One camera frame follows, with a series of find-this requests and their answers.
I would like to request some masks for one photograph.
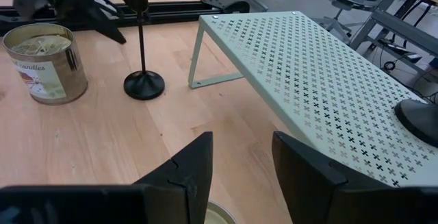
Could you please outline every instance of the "metal tin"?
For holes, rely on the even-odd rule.
[[[237,224],[237,221],[222,206],[209,201],[204,224]]]
[[[47,49],[44,55],[29,55],[16,50],[17,45],[31,38],[38,41],[42,36],[61,36],[71,43],[55,53]],[[71,30],[54,24],[24,25],[7,33],[3,37],[3,46],[36,101],[59,105],[74,101],[85,93],[87,79]]]

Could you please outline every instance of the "floor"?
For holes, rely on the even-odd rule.
[[[223,3],[230,3],[236,0],[221,0]],[[329,0],[259,0],[260,2],[266,4],[269,7],[269,11],[285,11],[285,10],[299,10],[306,14],[309,17],[322,17],[322,16],[335,16],[337,13],[337,9],[330,5]],[[402,4],[404,0],[398,0],[395,2],[389,9],[390,12],[395,12]],[[252,6],[252,12],[259,12],[260,10],[254,6]],[[421,16],[424,8],[421,6],[415,9],[406,19],[405,21],[410,24],[414,24],[416,20]],[[359,10],[352,10],[349,12],[344,12],[340,16],[341,23],[357,23],[365,21],[369,12],[363,12]],[[438,11],[432,9],[429,14],[422,20],[422,22],[417,26],[418,28],[430,32],[432,34],[438,32]],[[353,35],[360,28],[353,27]],[[378,31],[380,28],[376,27],[373,32]],[[402,40],[400,38],[396,39],[396,42],[402,45]],[[359,53],[364,53],[365,49],[369,44],[364,43],[362,47],[359,48]],[[408,43],[407,49],[415,51],[419,53],[423,58],[417,63],[423,69],[431,69],[428,63],[433,59],[433,56],[428,55],[426,52],[423,52],[421,49],[410,45]],[[367,56],[368,60],[373,61],[375,65],[383,65],[386,61],[395,60],[389,54],[383,52],[381,53],[380,49],[376,49],[373,53]],[[402,62],[397,63],[396,70],[392,71],[391,74],[399,79],[402,83],[407,86],[413,87],[416,79],[422,75],[417,74],[413,69],[409,68]],[[419,90],[423,95],[430,95],[436,91],[438,91],[438,85],[436,83],[432,83],[430,81],[424,80],[421,78],[418,82],[415,83],[415,89]]]

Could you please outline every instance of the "black object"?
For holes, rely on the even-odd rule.
[[[438,221],[438,188],[392,188],[283,132],[273,135],[272,155],[294,224]]]
[[[119,43],[125,43],[125,37],[119,32],[94,0],[14,0],[14,7],[23,17],[30,19],[48,4],[58,12],[58,16],[85,21],[91,28]]]
[[[0,190],[0,223],[203,224],[213,134],[205,132],[130,186],[12,186]]]
[[[0,7],[0,36],[22,25],[56,23],[72,31],[96,29],[118,42],[123,42],[124,39],[120,37],[121,34],[116,28],[138,24],[137,14],[124,4],[116,5],[118,10],[123,11],[124,16],[108,20],[99,9],[102,6],[94,0],[67,0],[71,1],[70,3],[60,2],[63,0],[54,1],[57,1],[57,5],[53,7],[47,7],[49,0],[15,0],[17,8]],[[229,5],[222,5],[217,0],[156,2],[149,5],[148,16],[144,16],[148,25],[197,21],[200,15],[248,13],[250,9],[246,1],[236,1]]]
[[[148,0],[125,0],[126,4],[137,13],[138,33],[140,35],[140,54],[142,70],[126,77],[123,87],[125,92],[137,100],[150,100],[160,96],[165,87],[164,79],[158,73],[146,71],[143,41],[143,13],[149,8]]]
[[[438,106],[406,99],[394,110],[406,129],[424,142],[438,147]]]

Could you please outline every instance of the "black machine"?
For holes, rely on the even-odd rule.
[[[130,186],[12,186],[0,190],[0,223],[203,224],[213,134],[205,132]]]

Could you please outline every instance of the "table leg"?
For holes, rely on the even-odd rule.
[[[377,6],[376,9],[386,11],[394,1],[395,0],[382,0],[382,2]],[[363,25],[361,31],[357,34],[356,38],[350,43],[350,48],[357,50],[362,42],[365,42],[367,40],[368,34],[371,32],[375,25],[376,22],[374,22],[371,18],[368,19],[365,25]]]
[[[232,73],[228,75],[223,75],[219,77],[212,77],[210,79],[204,79],[204,80],[194,80],[194,74],[196,72],[196,65],[198,64],[198,57],[199,57],[199,51],[201,50],[201,46],[203,43],[203,36],[204,36],[204,28],[202,24],[199,24],[198,28],[198,35],[196,36],[196,42],[194,44],[194,50],[193,50],[193,56],[192,56],[192,63],[190,65],[190,72],[189,72],[189,86],[190,88],[199,88],[203,86],[208,86],[212,84],[218,84],[226,81],[231,81],[234,79],[243,78],[243,75],[241,73]]]

